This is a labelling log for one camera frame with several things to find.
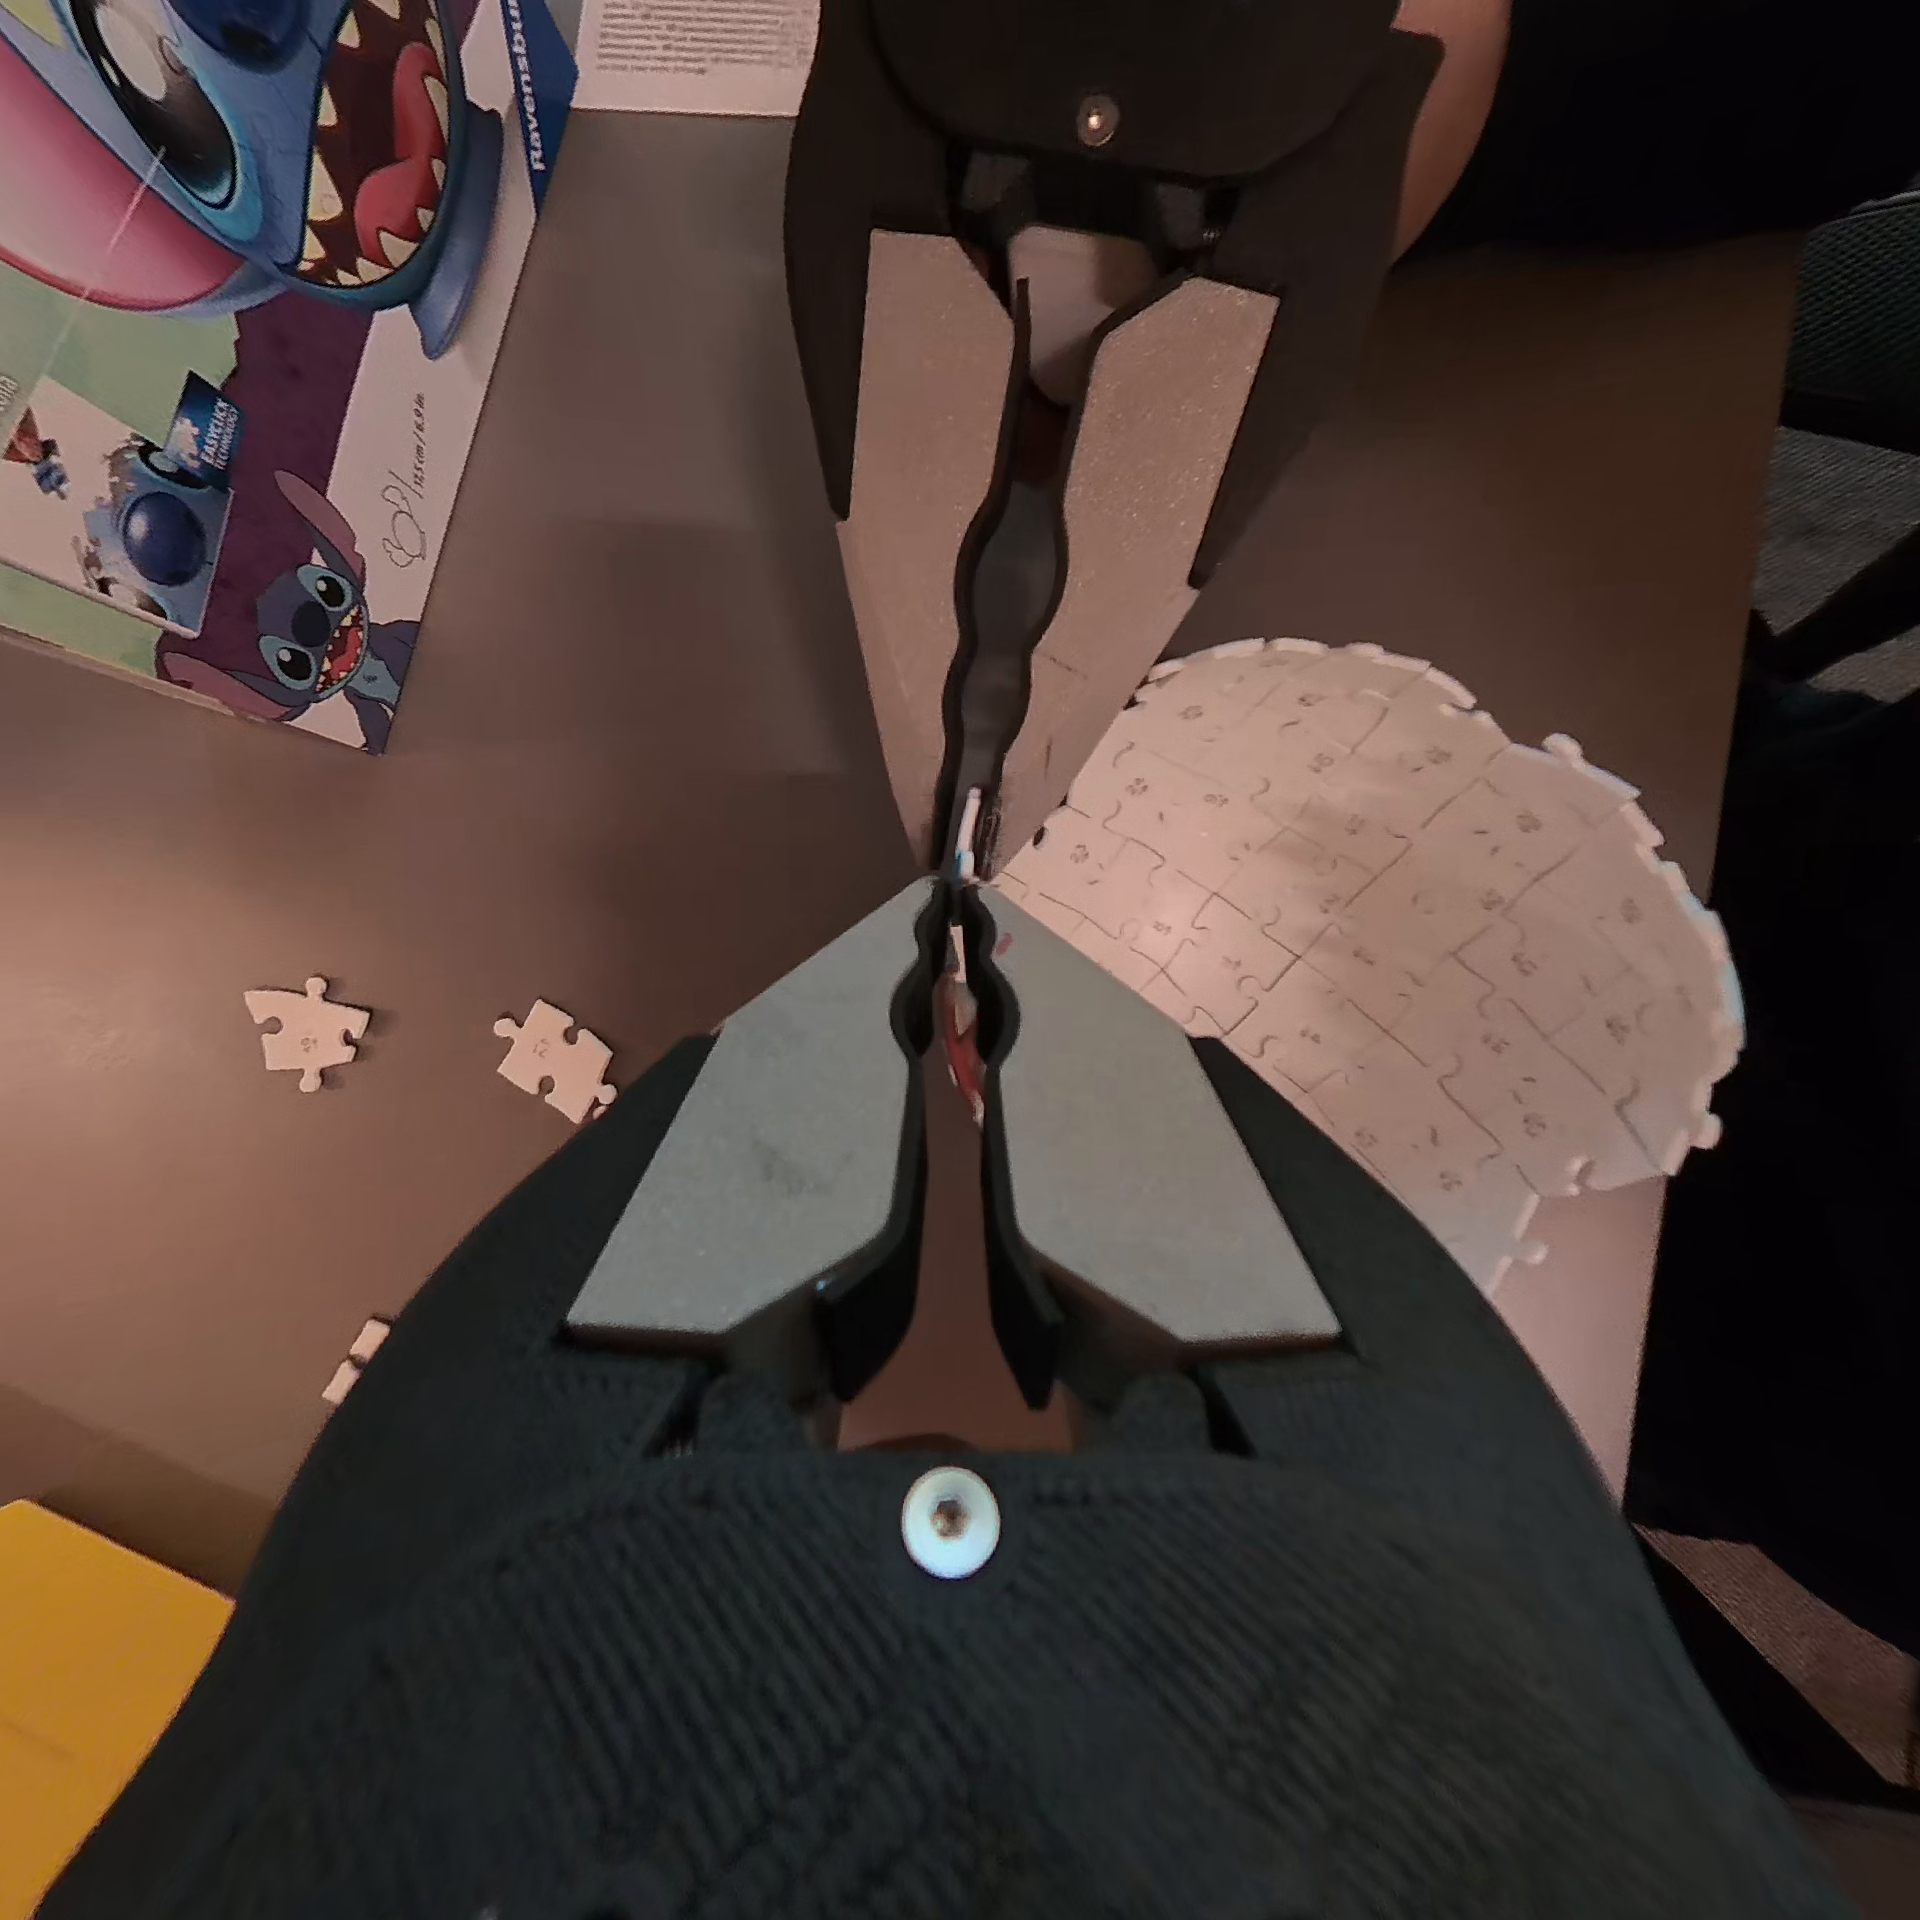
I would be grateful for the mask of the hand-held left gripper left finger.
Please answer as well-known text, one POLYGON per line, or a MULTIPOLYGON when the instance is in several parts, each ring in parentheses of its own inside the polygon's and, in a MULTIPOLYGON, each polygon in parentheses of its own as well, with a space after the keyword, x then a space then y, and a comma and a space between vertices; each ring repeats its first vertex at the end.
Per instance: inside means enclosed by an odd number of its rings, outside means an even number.
POLYGON ((851 1401, 917 1307, 948 891, 917 878, 712 1034, 566 1328, 851 1401))

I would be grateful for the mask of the person's right forearm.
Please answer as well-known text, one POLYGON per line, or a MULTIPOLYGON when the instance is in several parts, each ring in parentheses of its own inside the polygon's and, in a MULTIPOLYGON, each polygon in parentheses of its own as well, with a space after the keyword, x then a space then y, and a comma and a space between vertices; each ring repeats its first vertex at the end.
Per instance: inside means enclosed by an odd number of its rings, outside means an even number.
POLYGON ((1513 5, 1477 153, 1406 251, 1662 251, 1917 175, 1917 5, 1513 5))

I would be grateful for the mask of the cartoon print puzzle box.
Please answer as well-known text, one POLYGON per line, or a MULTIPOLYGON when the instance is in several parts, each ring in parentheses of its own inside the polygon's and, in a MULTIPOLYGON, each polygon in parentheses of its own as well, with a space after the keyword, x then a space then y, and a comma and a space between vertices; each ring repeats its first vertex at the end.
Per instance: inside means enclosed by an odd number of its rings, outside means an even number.
POLYGON ((382 755, 572 91, 551 5, 3 5, 3 637, 382 755))

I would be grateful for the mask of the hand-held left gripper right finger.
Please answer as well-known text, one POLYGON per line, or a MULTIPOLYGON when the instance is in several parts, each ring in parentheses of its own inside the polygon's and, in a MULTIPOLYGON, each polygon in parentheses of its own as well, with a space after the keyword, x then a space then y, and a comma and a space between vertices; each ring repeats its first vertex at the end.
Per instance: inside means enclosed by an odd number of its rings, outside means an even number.
POLYGON ((989 1315, 1026 1405, 1326 1352, 1343 1327, 1197 1042, 1026 909, 964 888, 989 1315))

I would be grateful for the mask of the white and red puzzle piece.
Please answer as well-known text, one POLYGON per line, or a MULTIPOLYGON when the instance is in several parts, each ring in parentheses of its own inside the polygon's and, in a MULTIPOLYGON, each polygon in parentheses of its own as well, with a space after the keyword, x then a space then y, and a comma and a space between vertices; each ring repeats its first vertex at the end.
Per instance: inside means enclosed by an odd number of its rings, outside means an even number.
POLYGON ((934 1034, 945 1052, 948 1079, 964 1097, 974 1128, 985 1125, 985 1063, 979 1054, 979 1002, 968 979, 968 964, 951 957, 934 985, 934 1034))

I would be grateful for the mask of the yellow box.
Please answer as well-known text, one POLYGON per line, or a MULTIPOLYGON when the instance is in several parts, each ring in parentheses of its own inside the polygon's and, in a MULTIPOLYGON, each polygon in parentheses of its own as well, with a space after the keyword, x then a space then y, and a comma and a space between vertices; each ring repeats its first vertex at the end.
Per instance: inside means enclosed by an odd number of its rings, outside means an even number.
POLYGON ((29 1916, 130 1783, 231 1614, 37 1503, 3 1506, 3 1916, 29 1916))

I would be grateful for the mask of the person's right hand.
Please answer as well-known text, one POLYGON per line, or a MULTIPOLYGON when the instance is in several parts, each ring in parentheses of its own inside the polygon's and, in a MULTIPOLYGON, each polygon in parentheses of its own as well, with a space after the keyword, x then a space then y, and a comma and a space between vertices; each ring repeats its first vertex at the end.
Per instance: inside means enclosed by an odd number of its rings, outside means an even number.
POLYGON ((1397 257, 1431 230, 1485 132, 1509 54, 1513 5, 1402 5, 1397 33, 1439 44, 1443 56, 1410 132, 1397 257))

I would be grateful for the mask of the partly built white puzzle ball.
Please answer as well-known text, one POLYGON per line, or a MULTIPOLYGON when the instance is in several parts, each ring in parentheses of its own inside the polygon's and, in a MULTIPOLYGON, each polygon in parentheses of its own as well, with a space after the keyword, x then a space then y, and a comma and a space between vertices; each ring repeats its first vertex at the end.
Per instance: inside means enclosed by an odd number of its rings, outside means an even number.
POLYGON ((1225 1042, 1484 1292, 1545 1257, 1545 1203, 1722 1132, 1722 922, 1632 783, 1423 659, 1277 637, 1155 665, 995 888, 1225 1042))

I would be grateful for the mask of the white printed leaflet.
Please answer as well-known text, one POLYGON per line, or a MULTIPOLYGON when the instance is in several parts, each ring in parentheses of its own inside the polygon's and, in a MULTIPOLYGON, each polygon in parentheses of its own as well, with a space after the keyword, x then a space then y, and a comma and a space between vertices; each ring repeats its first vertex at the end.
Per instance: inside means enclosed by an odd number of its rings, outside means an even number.
POLYGON ((576 109, 794 119, 821 5, 581 5, 576 109))

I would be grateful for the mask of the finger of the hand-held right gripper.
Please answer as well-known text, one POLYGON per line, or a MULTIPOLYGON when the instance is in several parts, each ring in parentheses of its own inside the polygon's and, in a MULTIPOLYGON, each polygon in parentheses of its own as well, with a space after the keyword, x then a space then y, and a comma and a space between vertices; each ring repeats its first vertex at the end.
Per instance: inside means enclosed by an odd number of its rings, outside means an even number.
POLYGON ((874 231, 859 351, 847 587, 909 845, 945 873, 952 804, 993 783, 1023 708, 1040 549, 1008 399, 1026 334, 961 241, 874 231))
POLYGON ((1015 485, 1040 549, 995 859, 1020 853, 1196 600, 1193 567, 1279 301, 1183 277, 1109 318, 1058 470, 1015 485))

